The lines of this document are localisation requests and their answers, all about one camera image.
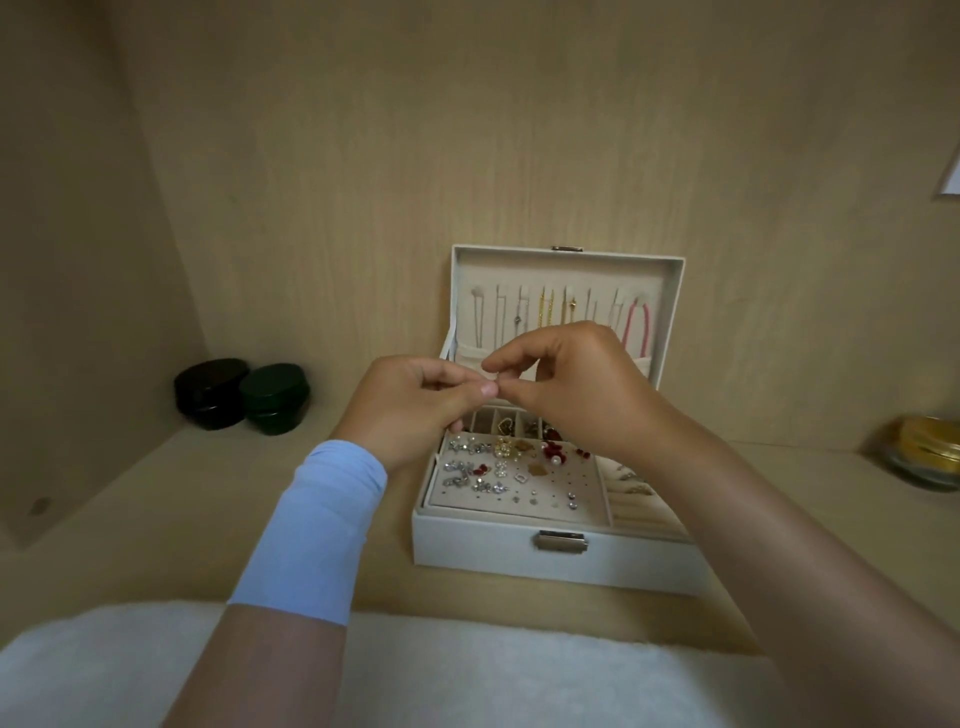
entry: forearm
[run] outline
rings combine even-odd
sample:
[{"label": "forearm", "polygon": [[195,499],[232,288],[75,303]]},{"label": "forearm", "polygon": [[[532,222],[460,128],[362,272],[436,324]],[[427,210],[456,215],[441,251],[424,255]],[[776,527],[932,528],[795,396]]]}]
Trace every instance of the forearm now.
[{"label": "forearm", "polygon": [[325,725],[360,552],[386,473],[350,443],[297,470],[168,725]]},{"label": "forearm", "polygon": [[674,410],[628,462],[677,513],[794,692],[836,724],[955,724],[960,648],[923,607]]}]

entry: metal latch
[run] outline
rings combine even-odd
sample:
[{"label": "metal latch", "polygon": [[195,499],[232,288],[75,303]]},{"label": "metal latch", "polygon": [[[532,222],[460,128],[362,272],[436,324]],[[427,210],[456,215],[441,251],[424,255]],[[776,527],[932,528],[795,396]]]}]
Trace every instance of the metal latch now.
[{"label": "metal latch", "polygon": [[590,542],[582,533],[565,531],[541,531],[534,536],[534,546],[541,551],[563,551],[564,553],[583,553]]}]

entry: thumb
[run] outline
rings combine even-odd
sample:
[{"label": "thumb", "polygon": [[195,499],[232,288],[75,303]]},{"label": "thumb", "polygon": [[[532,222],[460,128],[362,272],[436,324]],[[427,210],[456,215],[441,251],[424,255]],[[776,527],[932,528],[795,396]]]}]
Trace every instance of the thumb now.
[{"label": "thumb", "polygon": [[500,397],[512,402],[528,412],[538,412],[537,407],[540,396],[542,395],[542,382],[528,381],[527,379],[499,379]]},{"label": "thumb", "polygon": [[495,381],[469,381],[440,393],[440,414],[444,425],[455,422],[487,400],[496,397]]}]

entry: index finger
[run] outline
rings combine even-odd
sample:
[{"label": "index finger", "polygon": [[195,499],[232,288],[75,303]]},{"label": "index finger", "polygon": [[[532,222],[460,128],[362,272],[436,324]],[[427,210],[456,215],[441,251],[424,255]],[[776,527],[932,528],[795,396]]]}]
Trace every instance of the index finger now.
[{"label": "index finger", "polygon": [[561,327],[544,327],[520,334],[484,359],[480,366],[492,374],[510,370],[519,375],[540,359],[556,358],[563,341],[560,329]]},{"label": "index finger", "polygon": [[484,381],[479,372],[447,359],[412,358],[409,361],[420,384],[446,384],[455,387],[467,381]]}]

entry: gold lid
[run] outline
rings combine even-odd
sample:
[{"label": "gold lid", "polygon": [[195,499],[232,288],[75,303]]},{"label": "gold lid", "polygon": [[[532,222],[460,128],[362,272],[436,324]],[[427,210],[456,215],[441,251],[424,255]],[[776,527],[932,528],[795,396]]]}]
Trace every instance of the gold lid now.
[{"label": "gold lid", "polygon": [[900,453],[914,463],[960,473],[960,423],[908,417],[900,425]]}]

